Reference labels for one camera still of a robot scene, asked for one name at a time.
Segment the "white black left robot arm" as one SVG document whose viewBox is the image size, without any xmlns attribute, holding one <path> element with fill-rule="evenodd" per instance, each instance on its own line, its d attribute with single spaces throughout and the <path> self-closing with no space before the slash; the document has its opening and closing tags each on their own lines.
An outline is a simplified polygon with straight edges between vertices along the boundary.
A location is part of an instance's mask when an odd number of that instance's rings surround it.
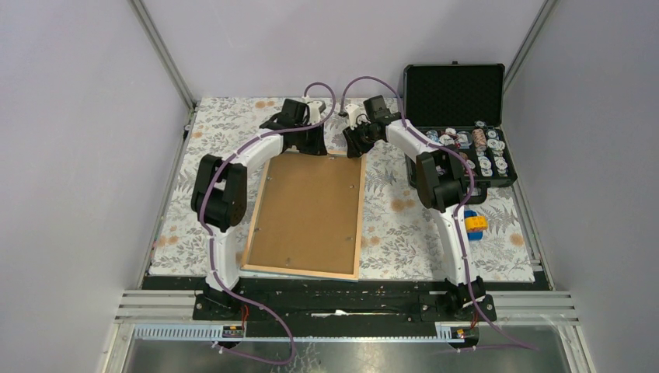
<svg viewBox="0 0 659 373">
<path fill-rule="evenodd" d="M 321 100 L 286 99 L 281 110 L 244 145 L 225 158 L 206 154 L 199 162 L 190 207 L 210 234 L 206 283 L 218 291 L 211 309 L 222 319 L 234 318 L 241 309 L 241 299 L 233 292 L 240 278 L 235 227 L 246 214 L 248 176 L 291 148 L 302 154 L 326 155 L 325 119 L 321 118 L 325 110 Z"/>
</svg>

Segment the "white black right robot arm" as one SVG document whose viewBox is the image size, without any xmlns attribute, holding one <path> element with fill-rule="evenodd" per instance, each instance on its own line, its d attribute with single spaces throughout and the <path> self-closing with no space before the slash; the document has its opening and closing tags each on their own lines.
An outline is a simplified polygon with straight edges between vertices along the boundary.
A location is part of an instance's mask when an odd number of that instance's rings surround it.
<svg viewBox="0 0 659 373">
<path fill-rule="evenodd" d="M 343 130 L 347 155 L 360 158 L 375 143 L 385 141 L 413 160 L 416 191 L 438 227 L 441 246 L 450 267 L 446 270 L 448 290 L 444 304 L 454 319 L 467 319 L 485 309 L 486 290 L 482 278 L 472 273 L 469 258 L 465 204 L 473 190 L 473 174 L 454 147 L 440 145 L 417 130 L 401 113 L 392 112 L 383 96 L 371 97 L 363 106 L 343 104 L 340 115 L 347 118 Z"/>
</svg>

